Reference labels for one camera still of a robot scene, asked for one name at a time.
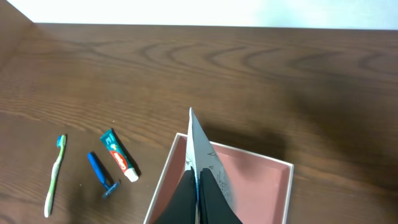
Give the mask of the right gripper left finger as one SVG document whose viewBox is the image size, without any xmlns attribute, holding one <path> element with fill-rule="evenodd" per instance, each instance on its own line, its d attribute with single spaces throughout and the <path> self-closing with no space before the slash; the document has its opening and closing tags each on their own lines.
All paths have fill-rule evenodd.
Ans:
<svg viewBox="0 0 398 224">
<path fill-rule="evenodd" d="M 197 185 L 193 169 L 186 170 L 172 198 L 155 224 L 194 224 L 196 222 Z"/>
</svg>

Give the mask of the green white toothbrush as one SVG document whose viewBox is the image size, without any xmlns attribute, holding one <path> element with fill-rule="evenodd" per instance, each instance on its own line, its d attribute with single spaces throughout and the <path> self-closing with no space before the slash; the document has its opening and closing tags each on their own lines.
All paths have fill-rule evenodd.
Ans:
<svg viewBox="0 0 398 224">
<path fill-rule="evenodd" d="M 63 161 L 66 144 L 67 144 L 67 135 L 66 134 L 60 135 L 57 139 L 57 147 L 59 148 L 60 152 L 59 152 L 58 157 L 52 167 L 49 190 L 47 192 L 47 196 L 45 199 L 45 205 L 44 205 L 44 217 L 45 218 L 48 218 L 52 212 L 53 198 L 55 195 L 55 188 L 56 188 L 56 184 L 57 184 L 59 168 Z"/>
</svg>

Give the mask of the white Pantene tube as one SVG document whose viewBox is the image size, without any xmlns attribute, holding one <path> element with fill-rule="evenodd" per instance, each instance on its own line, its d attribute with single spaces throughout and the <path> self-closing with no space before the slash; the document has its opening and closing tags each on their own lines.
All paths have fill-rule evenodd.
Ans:
<svg viewBox="0 0 398 224">
<path fill-rule="evenodd" d="M 234 210 L 234 197 L 228 174 L 217 152 L 203 131 L 194 110 L 189 109 L 185 169 L 195 171 L 196 189 L 199 191 L 200 172 L 209 168 L 229 207 Z"/>
</svg>

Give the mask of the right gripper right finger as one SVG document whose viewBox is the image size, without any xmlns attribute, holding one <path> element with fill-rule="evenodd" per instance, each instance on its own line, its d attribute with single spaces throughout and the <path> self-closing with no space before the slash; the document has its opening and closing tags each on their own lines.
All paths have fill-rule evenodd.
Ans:
<svg viewBox="0 0 398 224">
<path fill-rule="evenodd" d="M 242 224 L 208 168 L 200 172 L 199 211 L 201 224 Z"/>
</svg>

